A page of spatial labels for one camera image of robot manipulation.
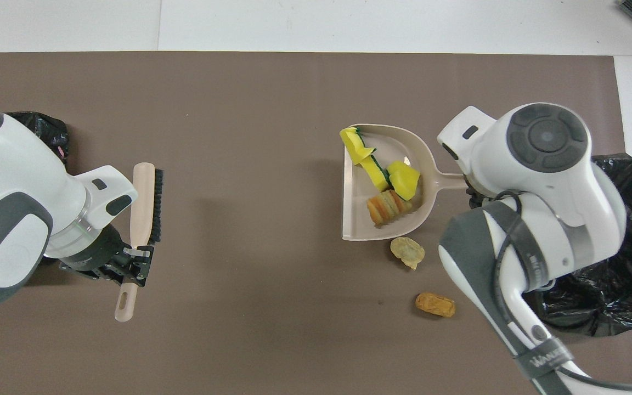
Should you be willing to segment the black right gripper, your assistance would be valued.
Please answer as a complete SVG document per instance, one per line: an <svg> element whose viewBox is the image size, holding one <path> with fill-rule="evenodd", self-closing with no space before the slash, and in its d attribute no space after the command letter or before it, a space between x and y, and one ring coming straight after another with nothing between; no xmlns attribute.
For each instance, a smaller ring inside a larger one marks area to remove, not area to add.
<svg viewBox="0 0 632 395"><path fill-rule="evenodd" d="M494 200L495 193L475 177L474 174L465 174L466 194L469 196L469 207L476 209Z"/></svg>

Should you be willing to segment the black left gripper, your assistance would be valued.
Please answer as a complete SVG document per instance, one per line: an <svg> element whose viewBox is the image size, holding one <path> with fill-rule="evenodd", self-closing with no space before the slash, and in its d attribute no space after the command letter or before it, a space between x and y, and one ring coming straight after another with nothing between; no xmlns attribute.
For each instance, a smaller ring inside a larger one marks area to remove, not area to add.
<svg viewBox="0 0 632 395"><path fill-rule="evenodd" d="M151 245L130 247L113 225L107 225L81 252L60 258L58 268L90 279L125 281L145 287L154 252Z"/></svg>

